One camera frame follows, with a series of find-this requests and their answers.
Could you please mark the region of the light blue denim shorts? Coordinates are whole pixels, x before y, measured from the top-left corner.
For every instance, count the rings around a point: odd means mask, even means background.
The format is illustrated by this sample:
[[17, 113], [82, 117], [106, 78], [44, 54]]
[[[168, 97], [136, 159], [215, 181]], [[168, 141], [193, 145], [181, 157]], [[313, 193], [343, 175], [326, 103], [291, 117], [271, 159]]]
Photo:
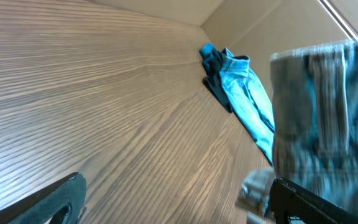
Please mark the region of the light blue denim shorts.
[[247, 176], [238, 206], [272, 218], [283, 177], [358, 217], [358, 40], [275, 53], [270, 74], [273, 166]]

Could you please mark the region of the dark blue garment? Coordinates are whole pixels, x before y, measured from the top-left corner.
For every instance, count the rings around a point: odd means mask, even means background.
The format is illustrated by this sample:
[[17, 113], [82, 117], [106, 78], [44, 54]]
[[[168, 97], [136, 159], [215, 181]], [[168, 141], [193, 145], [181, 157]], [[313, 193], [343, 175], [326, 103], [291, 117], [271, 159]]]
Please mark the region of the dark blue garment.
[[205, 44], [200, 48], [199, 53], [203, 59], [202, 66], [207, 76], [214, 75], [221, 70], [225, 62], [224, 55], [213, 44]]

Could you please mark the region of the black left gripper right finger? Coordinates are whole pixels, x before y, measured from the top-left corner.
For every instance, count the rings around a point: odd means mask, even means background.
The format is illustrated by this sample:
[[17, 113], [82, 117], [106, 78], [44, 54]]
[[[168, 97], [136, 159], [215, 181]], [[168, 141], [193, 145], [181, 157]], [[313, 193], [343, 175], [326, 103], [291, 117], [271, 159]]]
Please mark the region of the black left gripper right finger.
[[357, 217], [284, 178], [273, 181], [269, 207], [277, 224], [358, 223]]

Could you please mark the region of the black garment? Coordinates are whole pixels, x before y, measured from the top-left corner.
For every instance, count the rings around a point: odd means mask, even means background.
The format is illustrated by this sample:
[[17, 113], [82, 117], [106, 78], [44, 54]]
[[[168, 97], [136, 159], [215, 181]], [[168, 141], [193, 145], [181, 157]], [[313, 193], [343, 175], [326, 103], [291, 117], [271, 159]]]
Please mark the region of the black garment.
[[232, 113], [231, 104], [222, 87], [220, 71], [211, 76], [207, 76], [206, 74], [206, 76], [203, 78], [203, 84], [212, 93], [215, 99], [218, 100], [218, 102], [223, 106], [223, 108], [228, 113]]

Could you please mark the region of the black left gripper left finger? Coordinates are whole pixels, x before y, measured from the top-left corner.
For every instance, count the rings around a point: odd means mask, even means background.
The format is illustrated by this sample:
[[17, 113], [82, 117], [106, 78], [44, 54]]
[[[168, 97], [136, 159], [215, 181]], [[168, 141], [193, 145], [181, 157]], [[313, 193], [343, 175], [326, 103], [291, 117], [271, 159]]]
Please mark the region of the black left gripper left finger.
[[79, 172], [0, 210], [0, 223], [78, 224], [86, 211], [86, 179]]

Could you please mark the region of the blue jeans with pocket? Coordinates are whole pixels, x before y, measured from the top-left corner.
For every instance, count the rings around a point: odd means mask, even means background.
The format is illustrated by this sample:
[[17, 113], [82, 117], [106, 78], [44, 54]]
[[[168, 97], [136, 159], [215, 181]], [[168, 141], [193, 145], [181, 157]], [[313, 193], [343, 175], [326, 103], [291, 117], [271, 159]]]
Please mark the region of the blue jeans with pocket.
[[235, 56], [227, 48], [221, 54], [223, 65], [219, 76], [222, 88], [235, 115], [268, 162], [272, 163], [275, 123], [270, 98], [250, 67], [250, 57]]

